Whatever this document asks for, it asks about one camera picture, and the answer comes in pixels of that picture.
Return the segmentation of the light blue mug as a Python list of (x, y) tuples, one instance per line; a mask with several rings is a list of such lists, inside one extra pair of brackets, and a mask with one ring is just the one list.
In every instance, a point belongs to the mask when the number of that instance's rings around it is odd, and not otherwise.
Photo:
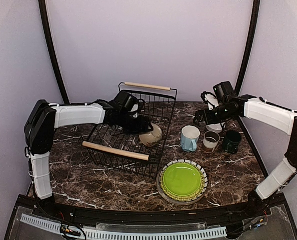
[(187, 125), (181, 130), (181, 148), (185, 152), (195, 152), (198, 148), (200, 130), (192, 125)]

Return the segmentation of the dark green mug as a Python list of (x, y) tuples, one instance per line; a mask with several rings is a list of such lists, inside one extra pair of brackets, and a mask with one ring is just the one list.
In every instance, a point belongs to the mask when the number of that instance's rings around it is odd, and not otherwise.
[(229, 130), (223, 139), (222, 148), (229, 154), (236, 154), (242, 142), (242, 135), (234, 130)]

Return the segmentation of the beige ribbed cup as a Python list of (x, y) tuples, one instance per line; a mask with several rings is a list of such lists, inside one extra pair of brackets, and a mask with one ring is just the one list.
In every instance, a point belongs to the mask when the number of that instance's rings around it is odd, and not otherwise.
[(140, 142), (144, 144), (146, 147), (155, 146), (156, 144), (159, 143), (159, 141), (163, 137), (162, 129), (154, 123), (152, 124), (152, 126), (153, 126), (153, 131), (139, 135)]

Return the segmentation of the white cup with brown band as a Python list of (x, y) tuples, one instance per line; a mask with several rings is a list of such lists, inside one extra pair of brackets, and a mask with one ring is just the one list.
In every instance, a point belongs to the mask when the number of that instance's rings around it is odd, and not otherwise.
[(207, 131), (204, 134), (204, 139), (202, 142), (202, 149), (206, 153), (213, 153), (216, 147), (219, 144), (221, 137), (217, 132), (214, 131)]

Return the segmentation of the grey deer pattern plate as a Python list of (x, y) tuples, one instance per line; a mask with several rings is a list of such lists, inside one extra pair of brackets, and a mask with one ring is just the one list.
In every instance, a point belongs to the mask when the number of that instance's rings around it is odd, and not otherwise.
[(164, 199), (166, 200), (168, 203), (171, 203), (171, 204), (174, 204), (174, 205), (177, 205), (177, 206), (189, 206), (189, 205), (193, 205), (193, 204), (196, 204), (197, 202), (199, 202), (201, 199), (204, 198), (204, 194), (202, 194), (201, 196), (199, 196), (198, 198), (194, 199), (194, 200), (189, 200), (189, 201), (179, 201), (179, 200), (175, 200), (169, 196), (167, 196), (162, 187), (161, 187), (161, 180), (160, 180), (160, 176), (158, 175), (156, 177), (156, 188), (157, 188), (157, 191), (159, 193), (159, 195)]

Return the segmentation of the white bowl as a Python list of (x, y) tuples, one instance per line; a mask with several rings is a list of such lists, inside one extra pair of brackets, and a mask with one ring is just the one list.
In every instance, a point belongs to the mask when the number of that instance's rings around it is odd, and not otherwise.
[(206, 125), (206, 129), (208, 131), (216, 132), (218, 134), (220, 134), (223, 131), (223, 127), (221, 126), (221, 124)]

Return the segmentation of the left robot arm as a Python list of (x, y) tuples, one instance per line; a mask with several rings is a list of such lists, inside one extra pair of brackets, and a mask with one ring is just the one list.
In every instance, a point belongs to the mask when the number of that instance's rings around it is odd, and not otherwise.
[(58, 129), (77, 125), (109, 125), (121, 127), (126, 134), (153, 131), (148, 116), (139, 112), (138, 101), (122, 106), (116, 101), (96, 100), (93, 103), (57, 104), (40, 99), (35, 104), (25, 126), (25, 154), (30, 160), (30, 172), (36, 196), (42, 200), (39, 209), (48, 218), (59, 214), (53, 196), (50, 177), (50, 155)]

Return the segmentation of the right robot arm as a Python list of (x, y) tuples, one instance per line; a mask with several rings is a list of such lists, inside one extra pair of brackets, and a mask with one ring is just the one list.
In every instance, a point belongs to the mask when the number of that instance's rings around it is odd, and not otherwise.
[(272, 143), (278, 139), (276, 136), (270, 137), (269, 134), (276, 133), (282, 138), (279, 150), (285, 152), (279, 154), (281, 161), (249, 193), (248, 202), (243, 207), (243, 212), (248, 217), (254, 217), (297, 175), (297, 111), (249, 94), (219, 97), (210, 92), (203, 92), (201, 99), (207, 106), (196, 112), (194, 122), (197, 124), (214, 125), (233, 118), (245, 118), (258, 122), (257, 126), (260, 129), (257, 136), (262, 136), (264, 143)]

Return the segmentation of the bright green plate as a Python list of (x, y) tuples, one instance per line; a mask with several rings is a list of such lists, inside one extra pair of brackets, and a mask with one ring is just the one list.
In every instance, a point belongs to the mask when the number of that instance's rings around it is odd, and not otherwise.
[(200, 194), (206, 187), (202, 170), (186, 162), (168, 166), (161, 177), (161, 187), (167, 193), (179, 197)]

